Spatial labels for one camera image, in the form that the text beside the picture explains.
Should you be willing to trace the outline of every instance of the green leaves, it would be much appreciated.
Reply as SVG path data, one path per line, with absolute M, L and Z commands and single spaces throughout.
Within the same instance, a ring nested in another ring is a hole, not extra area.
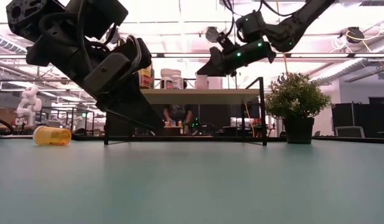
M 265 95 L 268 114 L 275 118 L 307 118 L 332 106 L 331 97 L 323 94 L 317 81 L 309 75 L 288 73 L 271 82 L 271 93 Z

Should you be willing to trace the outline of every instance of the bottle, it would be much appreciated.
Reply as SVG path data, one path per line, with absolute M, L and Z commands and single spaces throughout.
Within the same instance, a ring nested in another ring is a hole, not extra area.
M 178 90 L 184 89 L 184 81 L 180 70 L 172 70 L 172 88 Z
M 72 140 L 69 129 L 39 126 L 32 135 L 34 142 L 41 146 L 66 146 Z
M 139 79 L 141 81 L 141 83 L 139 84 L 141 89 L 150 88 L 150 78 L 151 78 L 150 66 L 148 68 L 140 69 L 138 73 L 139 73 Z
M 172 89 L 172 69 L 163 68 L 161 70 L 160 88 Z
M 182 126 L 182 121 L 181 120 L 178 121 L 178 127 L 180 127 L 180 134 L 183 134 L 184 133 L 184 128 Z
M 154 69 L 153 69 L 153 64 L 151 65 L 150 68 L 150 89 L 154 89 Z

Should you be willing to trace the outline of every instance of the chair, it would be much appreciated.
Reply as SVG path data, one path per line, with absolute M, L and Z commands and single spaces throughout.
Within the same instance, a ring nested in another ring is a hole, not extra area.
M 363 128 L 359 126 L 336 127 L 335 135 L 346 138 L 365 138 Z

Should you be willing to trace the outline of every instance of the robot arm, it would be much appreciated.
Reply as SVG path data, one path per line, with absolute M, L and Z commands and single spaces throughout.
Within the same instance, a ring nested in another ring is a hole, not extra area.
M 37 98 L 37 93 L 37 87 L 27 87 L 26 90 L 22 92 L 22 101 L 19 103 L 16 109 L 18 118 L 22 118 L 24 115 L 28 115 L 28 125 L 34 124 L 35 112 L 40 111 L 42 108 L 42 102 Z
M 128 36 L 114 50 L 106 46 L 128 15 L 118 0 L 12 0 L 6 7 L 12 33 L 31 42 L 26 62 L 52 64 L 97 101 L 102 111 L 137 126 L 161 129 L 164 122 L 139 89 L 137 71 L 151 64 L 140 38 Z M 105 43 L 101 39 L 112 27 Z
M 223 50 L 212 47 L 210 60 L 197 74 L 223 77 L 235 74 L 236 69 L 263 58 L 273 62 L 276 53 L 271 50 L 270 45 L 279 52 L 292 50 L 306 29 L 334 2 L 335 0 L 307 0 L 300 10 L 277 25 L 266 24 L 260 11 L 240 17 L 235 22 L 238 38 L 246 44 L 233 44 L 221 33 L 217 40 Z M 264 35 L 270 44 L 263 40 Z
M 300 10 L 278 25 L 267 24 L 263 33 L 277 51 L 289 52 L 299 42 L 306 29 L 334 2 L 335 0 L 309 0 Z

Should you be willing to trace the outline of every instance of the humanoid robot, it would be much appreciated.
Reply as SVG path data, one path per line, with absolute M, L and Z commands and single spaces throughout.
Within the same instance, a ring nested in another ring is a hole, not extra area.
M 16 122 L 15 125 L 23 125 L 24 116 L 27 116 L 27 124 L 35 124 L 35 112 L 41 111 L 42 102 L 41 99 L 37 98 L 38 87 L 27 87 L 25 91 L 22 92 L 22 101 L 19 103 L 16 109 Z

